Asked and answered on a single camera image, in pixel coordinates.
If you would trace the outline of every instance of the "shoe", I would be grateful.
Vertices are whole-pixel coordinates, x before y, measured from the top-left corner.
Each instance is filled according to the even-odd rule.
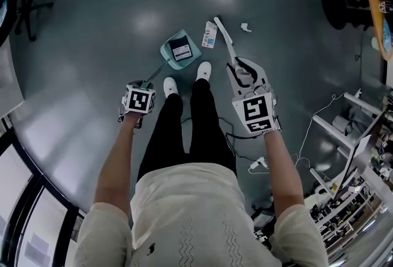
[[[209,81],[210,74],[211,74],[211,64],[209,62],[202,62],[198,68],[198,74],[196,75],[196,81],[201,78]]]
[[[165,97],[168,97],[172,93],[175,93],[177,95],[179,94],[177,92],[176,82],[172,77],[167,77],[164,80],[164,93],[165,93]]]

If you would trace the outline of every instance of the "human hand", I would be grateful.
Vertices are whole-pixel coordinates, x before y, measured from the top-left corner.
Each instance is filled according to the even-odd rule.
[[[129,112],[126,115],[124,115],[122,125],[133,129],[140,117],[141,114],[138,112]]]

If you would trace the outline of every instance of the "gray floor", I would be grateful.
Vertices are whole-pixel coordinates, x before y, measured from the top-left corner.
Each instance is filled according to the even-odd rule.
[[[49,179],[72,202],[91,205],[100,167],[119,128],[117,111],[125,84],[146,79],[162,64],[159,48],[184,28],[199,45],[207,20],[221,14],[240,56],[265,68],[278,96],[282,134],[290,153],[302,144],[311,115],[333,93],[355,93],[359,87],[360,28],[334,30],[325,19],[320,0],[54,0],[52,10],[37,17],[37,41],[12,35],[13,59],[26,102],[12,115],[21,142]],[[240,23],[252,30],[245,33]],[[381,60],[365,33],[362,86],[369,96],[379,89]],[[212,64],[211,90],[220,116],[246,135],[231,106],[232,90],[225,72],[227,49],[222,38],[214,49],[201,48],[202,57],[182,71],[169,66],[155,79],[158,90],[153,114],[134,139],[133,184],[164,96],[163,79],[171,75],[189,117],[190,87],[201,61]],[[331,120],[343,108],[337,101],[321,114]],[[185,144],[191,124],[184,125]],[[265,154],[263,139],[237,141],[241,155]],[[330,138],[312,126],[303,155],[311,164],[329,162],[334,176],[344,161]],[[270,196],[267,175],[250,175],[250,162],[238,159],[238,179],[251,205],[266,205]],[[304,161],[300,171],[305,190],[314,182]]]

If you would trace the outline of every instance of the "black pants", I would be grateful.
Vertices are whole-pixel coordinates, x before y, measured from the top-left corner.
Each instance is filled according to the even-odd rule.
[[[186,154],[183,148],[183,102],[179,95],[173,93],[166,99],[158,116],[139,169],[138,180],[148,172],[190,162],[217,163],[236,174],[235,158],[220,129],[214,98],[207,80],[199,79],[194,83],[190,104],[190,153]]]

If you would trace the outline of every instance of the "wooden board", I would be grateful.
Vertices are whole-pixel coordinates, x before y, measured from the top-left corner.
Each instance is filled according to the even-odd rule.
[[[370,3],[371,15],[373,17],[375,36],[378,41],[379,51],[381,52],[382,57],[389,61],[393,55],[393,48],[390,53],[386,52],[383,47],[383,20],[385,18],[385,14],[379,10],[379,2],[383,0],[368,0]]]

